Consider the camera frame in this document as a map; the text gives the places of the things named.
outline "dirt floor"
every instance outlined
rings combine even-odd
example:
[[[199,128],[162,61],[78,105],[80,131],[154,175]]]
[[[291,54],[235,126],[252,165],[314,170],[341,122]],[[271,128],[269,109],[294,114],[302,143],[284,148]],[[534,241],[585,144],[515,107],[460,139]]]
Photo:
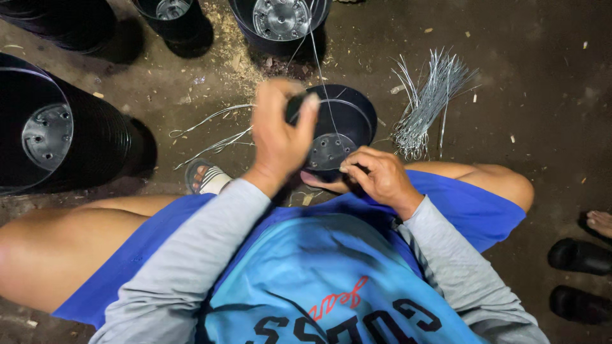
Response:
[[[0,225],[32,208],[76,206],[119,195],[185,193],[184,171],[174,167],[246,129],[250,110],[217,117],[176,139],[168,133],[187,129],[228,105],[251,102],[258,81],[282,74],[286,59],[251,53],[224,0],[201,0],[214,27],[214,44],[194,59],[172,54],[131,1],[112,0],[111,5],[120,19],[137,18],[143,27],[144,50],[131,65],[60,50],[5,22],[0,22],[0,51],[103,94],[104,100],[145,123],[159,150],[153,176],[122,178],[87,191],[0,198]],[[534,184],[535,203],[527,219],[484,256],[552,343],[612,342],[612,327],[570,323],[548,309],[548,296],[557,285],[610,297],[612,279],[556,271],[546,261],[548,249],[564,237],[604,245],[580,229],[577,219],[581,211],[612,207],[610,23],[612,3],[603,0],[334,2],[326,22],[323,75],[328,83],[369,97],[381,120],[375,140],[389,136],[406,105],[404,94],[390,93],[400,84],[390,57],[403,54],[416,77],[429,49],[453,47],[470,68],[480,69],[472,86],[481,86],[450,103],[442,160],[505,165]],[[294,65],[290,71],[305,85],[318,84],[312,64]],[[196,79],[204,82],[196,84]],[[432,141],[437,137],[434,127]],[[373,147],[393,149],[390,141]],[[253,152],[240,144],[204,156],[238,176],[252,162]],[[303,197],[295,194],[292,203],[302,204]],[[317,196],[313,203],[328,197]],[[0,299],[0,344],[86,343],[93,333],[90,326]]]

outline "bare foot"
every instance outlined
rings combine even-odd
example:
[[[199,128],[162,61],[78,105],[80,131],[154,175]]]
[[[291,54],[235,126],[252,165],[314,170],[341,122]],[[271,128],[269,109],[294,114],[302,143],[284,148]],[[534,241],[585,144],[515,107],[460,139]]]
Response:
[[[599,234],[612,238],[612,215],[607,212],[589,211],[586,224]]]
[[[350,191],[349,187],[346,186],[346,183],[342,179],[331,183],[323,183],[312,174],[304,171],[300,172],[300,177],[304,184],[312,187],[320,187],[335,193],[347,193]]]

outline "foot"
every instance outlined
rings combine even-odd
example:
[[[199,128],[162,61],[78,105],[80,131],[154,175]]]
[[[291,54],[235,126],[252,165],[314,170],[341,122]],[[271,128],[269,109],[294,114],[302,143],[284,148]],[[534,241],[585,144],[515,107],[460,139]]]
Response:
[[[346,185],[346,183],[342,179],[338,179],[337,181],[331,182],[331,183],[323,183],[322,181],[317,179],[312,174],[308,172],[304,172],[304,171],[300,172],[300,177],[302,178],[302,182],[304,182],[304,184],[310,187],[326,189],[331,192],[340,193],[340,194],[351,191],[350,188]]]
[[[589,211],[586,224],[599,234],[612,238],[612,215],[607,212]]]
[[[195,159],[185,172],[185,184],[192,193],[218,195],[233,179],[206,159]]]

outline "black sandal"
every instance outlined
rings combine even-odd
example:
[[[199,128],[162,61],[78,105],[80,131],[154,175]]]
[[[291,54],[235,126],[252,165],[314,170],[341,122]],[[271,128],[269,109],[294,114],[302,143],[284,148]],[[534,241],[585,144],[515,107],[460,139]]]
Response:
[[[191,161],[185,172],[185,185],[191,193],[197,195],[218,195],[232,180],[219,167],[202,158]]]
[[[612,273],[612,251],[568,237],[550,249],[548,264],[559,270],[604,276]]]
[[[550,310],[577,323],[598,325],[612,321],[612,301],[566,285],[550,294]]]

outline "gray sleeve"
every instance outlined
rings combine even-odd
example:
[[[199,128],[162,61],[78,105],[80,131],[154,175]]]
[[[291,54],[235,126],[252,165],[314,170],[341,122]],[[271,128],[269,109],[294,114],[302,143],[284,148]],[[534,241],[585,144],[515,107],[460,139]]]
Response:
[[[193,343],[201,303],[269,204],[253,184],[233,181],[121,287],[90,344]]]
[[[398,227],[425,271],[425,280],[484,339],[497,343],[549,343],[536,319],[491,264],[425,197]]]

